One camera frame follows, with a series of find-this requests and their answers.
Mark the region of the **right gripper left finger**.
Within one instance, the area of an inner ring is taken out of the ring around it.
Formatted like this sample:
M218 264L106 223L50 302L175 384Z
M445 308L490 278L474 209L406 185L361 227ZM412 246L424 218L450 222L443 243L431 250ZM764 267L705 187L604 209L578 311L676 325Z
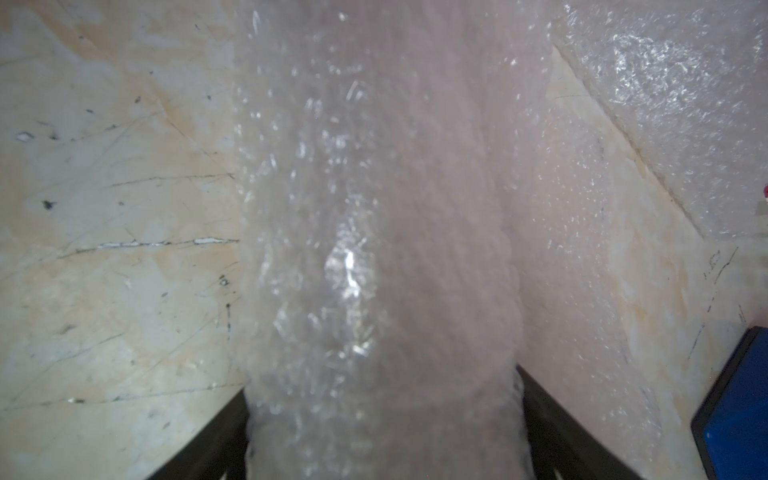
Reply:
M248 420L248 406L240 390L149 479L245 479Z

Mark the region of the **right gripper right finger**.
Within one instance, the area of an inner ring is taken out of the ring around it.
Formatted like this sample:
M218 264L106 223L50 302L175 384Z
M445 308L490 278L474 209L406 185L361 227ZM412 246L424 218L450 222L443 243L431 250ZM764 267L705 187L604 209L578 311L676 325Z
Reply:
M523 409L537 479L629 479L631 468L577 422L525 369Z

